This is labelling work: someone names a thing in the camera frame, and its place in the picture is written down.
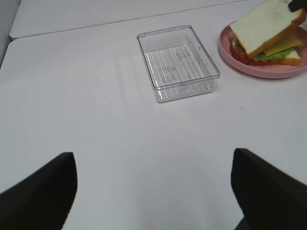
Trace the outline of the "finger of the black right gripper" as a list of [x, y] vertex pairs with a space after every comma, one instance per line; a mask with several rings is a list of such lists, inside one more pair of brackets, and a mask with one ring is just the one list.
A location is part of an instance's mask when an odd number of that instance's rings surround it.
[[288, 3], [288, 8], [291, 12], [295, 12], [299, 9], [307, 10], [307, 0], [292, 0]]

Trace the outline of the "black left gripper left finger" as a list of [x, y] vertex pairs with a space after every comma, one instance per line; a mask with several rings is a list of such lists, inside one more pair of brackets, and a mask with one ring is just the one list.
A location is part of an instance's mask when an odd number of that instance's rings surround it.
[[73, 153], [64, 152], [0, 195], [2, 230], [60, 230], [78, 187]]

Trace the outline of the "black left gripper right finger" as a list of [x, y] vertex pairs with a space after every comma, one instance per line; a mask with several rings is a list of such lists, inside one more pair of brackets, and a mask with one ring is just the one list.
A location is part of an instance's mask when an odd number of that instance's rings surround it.
[[237, 230], [307, 228], [307, 186], [252, 151], [235, 149], [231, 187], [244, 215]]

